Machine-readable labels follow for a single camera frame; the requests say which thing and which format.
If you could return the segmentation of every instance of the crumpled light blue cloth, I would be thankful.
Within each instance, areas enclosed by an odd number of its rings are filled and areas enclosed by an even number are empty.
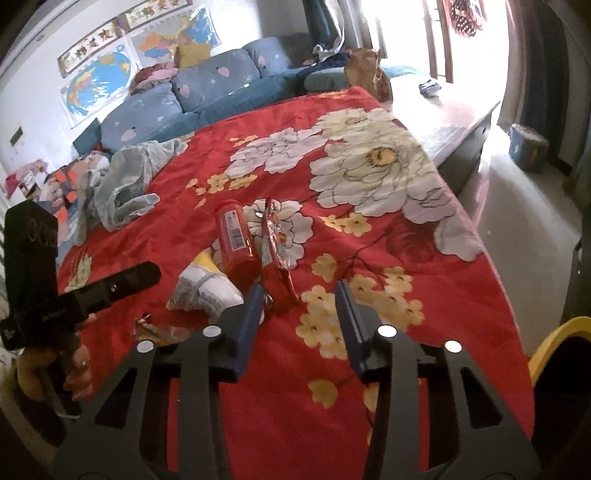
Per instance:
[[[130,145],[113,155],[109,167],[85,172],[77,191],[80,213],[76,245],[82,245],[98,223],[114,232],[154,208],[160,197],[145,194],[146,188],[187,147],[187,142],[179,138]]]

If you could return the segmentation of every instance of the blue storage box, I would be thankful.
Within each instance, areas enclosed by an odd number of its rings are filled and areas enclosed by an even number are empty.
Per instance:
[[[523,125],[511,125],[511,146],[509,155],[517,166],[524,171],[539,173],[544,167],[550,144],[533,128]]]

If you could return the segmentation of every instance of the red floral bedspread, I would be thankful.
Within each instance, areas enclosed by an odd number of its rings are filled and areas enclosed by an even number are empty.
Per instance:
[[[205,128],[149,191],[161,199],[153,211],[119,232],[95,229],[60,271],[65,288],[145,260],[162,270],[158,286],[101,312],[82,333],[95,387],[134,345],[133,322],[143,312],[162,327],[205,325],[201,313],[165,305],[200,251],[213,246],[219,262],[219,201],[245,205],[256,241],[262,199],[274,196],[281,210],[302,301],[261,326],[248,372],[220,388],[236,479],[361,478],[377,388],[349,368],[331,293],[340,278],[414,339],[461,342],[531,434],[527,359],[480,239],[420,146],[363,90],[290,100]],[[425,465],[427,432],[421,441]]]

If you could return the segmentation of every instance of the poster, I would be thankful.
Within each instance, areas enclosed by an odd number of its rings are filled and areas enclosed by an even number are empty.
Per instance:
[[[107,49],[80,68],[61,89],[72,127],[126,95],[134,74],[125,44]]]
[[[131,36],[142,67],[173,61],[179,45],[209,43],[215,48],[222,44],[205,6],[162,17]]]
[[[57,64],[59,65],[61,76],[66,78],[86,60],[113,43],[121,35],[121,30],[114,19],[101,25],[60,55],[57,59]]]
[[[121,14],[121,24],[128,32],[191,5],[192,0],[147,0]]]

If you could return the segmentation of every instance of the metal bolt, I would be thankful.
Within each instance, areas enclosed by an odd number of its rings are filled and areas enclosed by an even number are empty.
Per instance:
[[[448,352],[460,353],[462,351],[462,344],[460,342],[456,342],[455,340],[449,340],[445,342],[445,348]]]
[[[378,333],[383,337],[392,338],[396,336],[398,332],[392,325],[382,325],[378,328]]]
[[[139,353],[148,353],[154,349],[154,344],[149,340],[144,340],[138,343],[137,350]]]
[[[222,334],[222,329],[217,325],[209,325],[203,329],[203,334],[207,338],[215,338]]]

